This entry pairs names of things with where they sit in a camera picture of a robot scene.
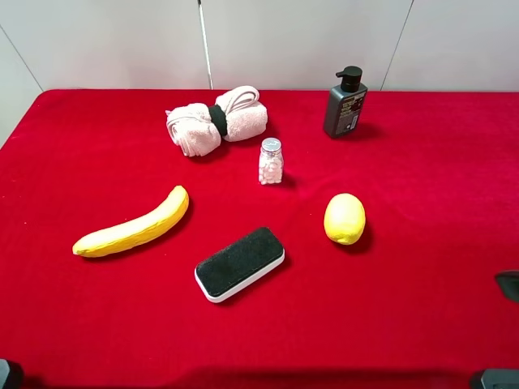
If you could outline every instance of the white pills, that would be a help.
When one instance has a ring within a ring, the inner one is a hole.
[[[276,138],[266,138],[261,143],[259,154],[259,182],[265,184],[278,184],[283,176],[283,155],[281,154],[281,142]]]

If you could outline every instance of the red table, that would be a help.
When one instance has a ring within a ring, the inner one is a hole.
[[[358,129],[322,130],[327,92],[262,92],[264,136],[186,158],[165,109],[214,91],[51,91],[0,150],[0,357],[28,386],[466,387],[519,367],[519,94],[370,92]],[[285,180],[257,182],[261,140]],[[72,244],[152,210],[181,184],[181,223],[87,261]],[[364,203],[351,247],[331,197]],[[285,263],[208,302],[195,265],[260,226]]]

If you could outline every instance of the silver cap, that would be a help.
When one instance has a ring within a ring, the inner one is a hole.
[[[266,138],[261,143],[261,148],[266,152],[277,152],[281,149],[281,142],[276,138]]]

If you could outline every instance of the yellow banana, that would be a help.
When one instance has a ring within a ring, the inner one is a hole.
[[[79,239],[72,252],[84,257],[102,257],[142,245],[165,233],[186,213],[189,196],[182,186],[175,186],[161,205],[148,214],[101,229]]]

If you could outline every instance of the rolled towel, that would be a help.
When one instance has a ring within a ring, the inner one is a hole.
[[[216,105],[195,103],[165,111],[173,142],[185,156],[205,156],[229,142],[249,139],[267,128],[267,109],[253,87],[238,87],[217,97]]]

